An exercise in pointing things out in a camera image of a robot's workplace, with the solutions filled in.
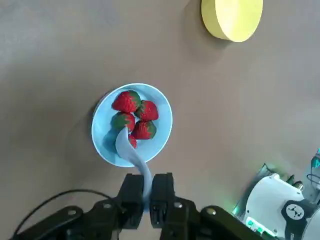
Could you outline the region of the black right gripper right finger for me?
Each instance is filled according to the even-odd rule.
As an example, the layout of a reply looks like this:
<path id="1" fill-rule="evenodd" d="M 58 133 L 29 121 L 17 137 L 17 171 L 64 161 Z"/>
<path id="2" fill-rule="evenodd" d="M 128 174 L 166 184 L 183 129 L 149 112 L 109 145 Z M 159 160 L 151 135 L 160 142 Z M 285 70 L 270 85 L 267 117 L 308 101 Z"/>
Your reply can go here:
<path id="1" fill-rule="evenodd" d="M 261 240 L 223 208 L 198 211 L 193 201 L 176 196 L 172 173 L 156 174 L 149 197 L 150 221 L 161 240 Z"/>

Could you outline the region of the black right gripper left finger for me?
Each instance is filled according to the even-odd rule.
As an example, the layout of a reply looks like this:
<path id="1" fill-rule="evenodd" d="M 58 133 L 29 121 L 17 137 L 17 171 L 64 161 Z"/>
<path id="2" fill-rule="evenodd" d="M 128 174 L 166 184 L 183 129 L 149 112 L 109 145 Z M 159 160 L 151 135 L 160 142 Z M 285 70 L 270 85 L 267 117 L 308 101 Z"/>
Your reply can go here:
<path id="1" fill-rule="evenodd" d="M 45 200 L 20 222 L 14 231 L 16 240 L 117 240 L 123 229 L 137 229 L 143 212 L 144 177 L 127 174 L 116 197 L 96 190 L 67 190 Z M 66 194 L 92 193 L 104 197 L 92 209 L 71 205 L 38 223 L 21 230 L 24 223 L 40 208 Z"/>

